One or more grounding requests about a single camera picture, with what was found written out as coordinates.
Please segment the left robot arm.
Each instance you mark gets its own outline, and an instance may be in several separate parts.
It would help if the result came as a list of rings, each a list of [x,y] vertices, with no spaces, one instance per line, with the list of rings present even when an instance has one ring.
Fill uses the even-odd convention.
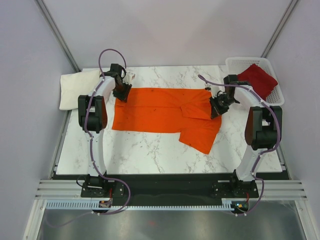
[[[127,102],[132,85],[124,82],[125,68],[117,63],[109,71],[102,72],[96,87],[86,95],[78,97],[78,123],[86,134],[89,151],[87,174],[100,177],[107,173],[103,153],[104,130],[108,124],[106,103],[112,95]]]

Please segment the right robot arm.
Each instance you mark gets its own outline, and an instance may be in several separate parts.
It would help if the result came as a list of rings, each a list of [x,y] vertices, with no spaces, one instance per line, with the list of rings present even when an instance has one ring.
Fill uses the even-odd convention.
[[[223,84],[211,84],[224,87],[224,91],[219,91],[209,99],[212,119],[227,113],[232,104],[240,104],[248,110],[244,129],[247,147],[241,163],[235,169],[237,179],[229,184],[230,193],[240,197],[247,191],[245,182],[256,179],[256,171],[263,155],[278,148],[282,136],[283,111],[279,105],[269,105],[249,82],[239,81],[237,75],[227,75]]]

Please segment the orange t shirt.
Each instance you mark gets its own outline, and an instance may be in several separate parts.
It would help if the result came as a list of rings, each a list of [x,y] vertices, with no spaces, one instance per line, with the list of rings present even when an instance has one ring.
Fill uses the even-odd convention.
[[[181,143],[208,155],[222,125],[211,118],[211,97],[206,89],[133,88],[127,102],[115,101],[112,129],[179,133]]]

